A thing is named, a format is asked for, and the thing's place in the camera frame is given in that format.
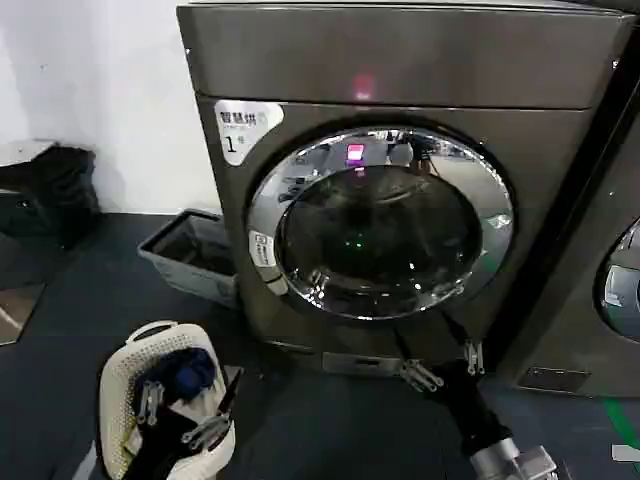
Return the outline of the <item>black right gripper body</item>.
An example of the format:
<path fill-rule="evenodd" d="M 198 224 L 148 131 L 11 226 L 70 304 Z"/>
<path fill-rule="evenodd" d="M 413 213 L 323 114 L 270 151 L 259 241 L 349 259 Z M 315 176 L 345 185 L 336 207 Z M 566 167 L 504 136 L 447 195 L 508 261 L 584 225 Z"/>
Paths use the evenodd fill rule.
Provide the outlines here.
<path fill-rule="evenodd" d="M 478 388 L 480 377 L 469 373 L 466 361 L 452 360 L 430 371 L 443 381 L 435 398 L 448 409 L 459 431 L 463 454 L 476 454 L 511 437 L 511 429 L 485 401 Z"/>

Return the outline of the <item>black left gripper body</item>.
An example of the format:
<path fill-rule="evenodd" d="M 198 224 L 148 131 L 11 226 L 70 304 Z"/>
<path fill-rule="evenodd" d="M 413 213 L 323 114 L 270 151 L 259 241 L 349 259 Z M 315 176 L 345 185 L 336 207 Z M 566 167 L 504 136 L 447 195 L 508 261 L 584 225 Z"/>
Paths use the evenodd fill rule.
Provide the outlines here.
<path fill-rule="evenodd" d="M 156 412 L 156 423 L 140 427 L 142 445 L 128 467 L 128 478 L 167 479 L 179 461 L 196 454 L 182 442 L 182 436 L 197 426 L 197 422 L 170 408 L 160 407 Z"/>

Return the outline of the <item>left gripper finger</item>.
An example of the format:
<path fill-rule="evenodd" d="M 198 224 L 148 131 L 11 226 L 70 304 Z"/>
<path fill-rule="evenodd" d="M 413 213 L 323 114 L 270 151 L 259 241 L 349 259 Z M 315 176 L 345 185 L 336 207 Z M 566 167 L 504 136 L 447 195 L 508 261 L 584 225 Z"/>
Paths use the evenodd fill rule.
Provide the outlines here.
<path fill-rule="evenodd" d="M 136 423 L 138 425 L 155 426 L 157 412 L 163 403 L 164 386 L 158 381 L 146 380 L 142 385 Z"/>
<path fill-rule="evenodd" d="M 231 426 L 232 406 L 242 377 L 243 369 L 240 368 L 227 387 L 215 414 L 193 430 L 184 433 L 181 438 L 183 444 L 187 446 L 213 446 L 226 435 Z"/>

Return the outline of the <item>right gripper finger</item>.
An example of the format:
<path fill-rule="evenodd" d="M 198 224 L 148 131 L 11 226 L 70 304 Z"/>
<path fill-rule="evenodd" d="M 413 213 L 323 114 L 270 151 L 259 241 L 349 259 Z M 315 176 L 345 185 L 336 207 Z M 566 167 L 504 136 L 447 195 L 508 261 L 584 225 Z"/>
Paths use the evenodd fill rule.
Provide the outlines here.
<path fill-rule="evenodd" d="M 395 344 L 401 355 L 398 375 L 416 391 L 438 391 L 444 380 L 411 356 L 409 346 L 397 327 L 392 328 Z"/>
<path fill-rule="evenodd" d="M 469 374 L 483 374 L 484 353 L 482 342 L 473 341 L 464 327 L 452 318 L 448 318 L 448 328 L 456 342 L 463 349 L 463 355 L 467 362 L 467 372 Z"/>

